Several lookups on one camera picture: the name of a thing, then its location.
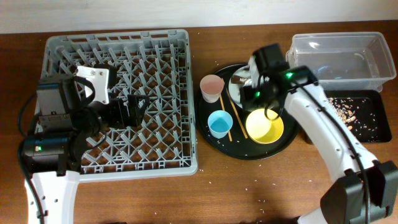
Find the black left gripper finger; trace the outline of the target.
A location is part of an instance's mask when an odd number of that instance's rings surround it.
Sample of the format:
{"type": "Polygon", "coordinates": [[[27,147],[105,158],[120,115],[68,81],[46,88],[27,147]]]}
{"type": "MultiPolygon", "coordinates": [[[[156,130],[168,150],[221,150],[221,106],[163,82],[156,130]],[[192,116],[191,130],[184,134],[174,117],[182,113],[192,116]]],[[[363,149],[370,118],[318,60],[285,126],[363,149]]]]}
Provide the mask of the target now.
{"type": "Polygon", "coordinates": [[[141,113],[130,113],[127,119],[127,126],[138,127],[141,125],[144,115],[141,113]]]}
{"type": "Polygon", "coordinates": [[[127,101],[127,108],[130,113],[144,113],[149,105],[149,96],[128,95],[127,101]]]}

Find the yellow bowl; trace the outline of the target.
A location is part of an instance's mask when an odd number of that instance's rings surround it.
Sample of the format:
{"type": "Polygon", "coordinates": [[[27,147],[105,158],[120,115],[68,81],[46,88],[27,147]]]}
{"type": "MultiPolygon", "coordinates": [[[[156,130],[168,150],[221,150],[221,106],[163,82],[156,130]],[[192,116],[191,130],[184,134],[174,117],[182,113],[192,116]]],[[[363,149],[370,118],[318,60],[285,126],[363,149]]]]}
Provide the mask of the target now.
{"type": "Polygon", "coordinates": [[[275,111],[258,109],[248,115],[245,128],[254,142],[271,144],[282,137],[284,122],[275,111]]]}

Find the wooden chopstick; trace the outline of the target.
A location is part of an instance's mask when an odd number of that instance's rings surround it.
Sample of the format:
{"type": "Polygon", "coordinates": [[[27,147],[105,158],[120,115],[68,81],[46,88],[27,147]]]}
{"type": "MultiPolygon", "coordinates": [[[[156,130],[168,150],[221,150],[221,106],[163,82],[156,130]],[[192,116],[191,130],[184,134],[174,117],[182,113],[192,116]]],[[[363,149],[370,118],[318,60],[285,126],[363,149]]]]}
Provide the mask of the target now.
{"type": "Polygon", "coordinates": [[[223,121],[223,127],[222,130],[228,135],[228,139],[231,142],[233,140],[231,136],[231,116],[229,113],[226,112],[225,107],[224,107],[224,101],[223,97],[220,96],[220,105],[222,109],[222,115],[221,115],[221,120],[223,121]]]}
{"type": "Polygon", "coordinates": [[[243,133],[243,136],[244,136],[245,139],[247,139],[247,138],[248,138],[248,135],[247,135],[246,130],[245,130],[245,128],[244,128],[244,126],[243,126],[243,124],[242,124],[242,121],[241,121],[241,119],[240,119],[240,117],[239,117],[239,114],[238,114],[238,111],[237,111],[237,109],[236,109],[236,107],[235,107],[235,104],[234,104],[232,98],[230,97],[230,94],[229,94],[228,89],[227,89],[227,91],[226,91],[226,94],[227,94],[227,96],[228,96],[229,102],[231,103],[231,106],[232,106],[232,108],[233,108],[233,111],[234,111],[234,113],[235,113],[235,116],[236,116],[236,118],[237,118],[237,120],[238,120],[238,124],[239,124],[239,127],[241,128],[241,131],[242,131],[242,133],[243,133]]]}

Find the light blue plastic cup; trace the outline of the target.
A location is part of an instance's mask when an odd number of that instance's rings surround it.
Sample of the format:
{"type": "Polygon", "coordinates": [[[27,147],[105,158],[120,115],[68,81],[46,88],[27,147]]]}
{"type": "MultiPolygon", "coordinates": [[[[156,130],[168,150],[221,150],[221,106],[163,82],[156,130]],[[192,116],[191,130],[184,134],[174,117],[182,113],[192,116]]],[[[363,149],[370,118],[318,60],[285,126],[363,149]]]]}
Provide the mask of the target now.
{"type": "MultiPolygon", "coordinates": [[[[221,120],[222,110],[212,112],[208,117],[208,127],[211,135],[214,138],[221,139],[227,134],[222,130],[223,121],[221,120]]],[[[231,116],[231,127],[233,126],[233,119],[231,116]]]]}

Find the pink plastic cup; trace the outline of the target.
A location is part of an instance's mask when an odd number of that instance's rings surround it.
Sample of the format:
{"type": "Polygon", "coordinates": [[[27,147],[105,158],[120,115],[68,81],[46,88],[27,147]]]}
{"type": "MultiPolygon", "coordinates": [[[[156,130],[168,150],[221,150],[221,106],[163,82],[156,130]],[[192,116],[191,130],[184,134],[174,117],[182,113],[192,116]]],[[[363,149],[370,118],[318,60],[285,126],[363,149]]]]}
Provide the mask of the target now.
{"type": "Polygon", "coordinates": [[[221,96],[224,81],[217,75],[207,75],[200,81],[200,90],[207,103],[215,103],[221,96]]]}

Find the rice and shrimp leftovers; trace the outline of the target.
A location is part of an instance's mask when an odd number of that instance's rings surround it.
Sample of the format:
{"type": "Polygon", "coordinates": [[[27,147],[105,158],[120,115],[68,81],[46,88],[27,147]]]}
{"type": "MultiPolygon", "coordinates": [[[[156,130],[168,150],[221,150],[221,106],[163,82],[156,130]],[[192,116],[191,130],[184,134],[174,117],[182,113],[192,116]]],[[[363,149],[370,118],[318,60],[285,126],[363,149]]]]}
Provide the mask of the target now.
{"type": "Polygon", "coordinates": [[[378,123],[369,98],[328,98],[329,104],[346,127],[361,142],[378,137],[378,123]]]}

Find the brown snack wrapper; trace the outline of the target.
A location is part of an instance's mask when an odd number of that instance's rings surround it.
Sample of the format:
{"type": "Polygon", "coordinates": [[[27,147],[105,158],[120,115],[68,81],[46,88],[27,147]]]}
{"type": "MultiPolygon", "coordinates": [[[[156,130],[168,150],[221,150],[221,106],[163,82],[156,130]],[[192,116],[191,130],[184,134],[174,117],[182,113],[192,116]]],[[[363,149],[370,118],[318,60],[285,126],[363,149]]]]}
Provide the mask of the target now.
{"type": "Polygon", "coordinates": [[[234,76],[231,79],[231,83],[232,84],[245,85],[245,84],[251,82],[251,80],[252,80],[251,78],[243,78],[243,77],[240,77],[240,76],[234,76]]]}

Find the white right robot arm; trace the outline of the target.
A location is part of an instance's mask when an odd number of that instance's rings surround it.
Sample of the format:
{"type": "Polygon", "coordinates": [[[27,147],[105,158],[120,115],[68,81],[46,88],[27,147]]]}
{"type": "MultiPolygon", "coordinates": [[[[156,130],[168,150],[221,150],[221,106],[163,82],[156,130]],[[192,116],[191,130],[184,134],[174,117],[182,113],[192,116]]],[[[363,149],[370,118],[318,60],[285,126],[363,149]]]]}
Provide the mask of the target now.
{"type": "Polygon", "coordinates": [[[319,208],[295,223],[371,223],[392,215],[397,166],[380,162],[335,113],[317,77],[305,65],[292,68],[279,44],[255,50],[248,62],[251,84],[240,89],[245,110],[286,111],[317,147],[332,186],[319,208]]]}

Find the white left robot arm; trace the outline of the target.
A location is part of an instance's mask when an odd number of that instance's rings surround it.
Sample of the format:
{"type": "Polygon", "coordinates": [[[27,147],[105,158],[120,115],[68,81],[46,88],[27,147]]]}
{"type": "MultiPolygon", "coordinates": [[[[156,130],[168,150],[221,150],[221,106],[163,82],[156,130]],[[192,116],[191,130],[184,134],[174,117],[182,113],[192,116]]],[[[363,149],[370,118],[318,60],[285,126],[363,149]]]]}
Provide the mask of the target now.
{"type": "Polygon", "coordinates": [[[150,103],[147,95],[128,95],[126,103],[106,104],[95,101],[97,93],[92,82],[78,76],[39,80],[40,111],[17,153],[29,223],[72,223],[87,138],[106,128],[139,126],[150,103]]]}

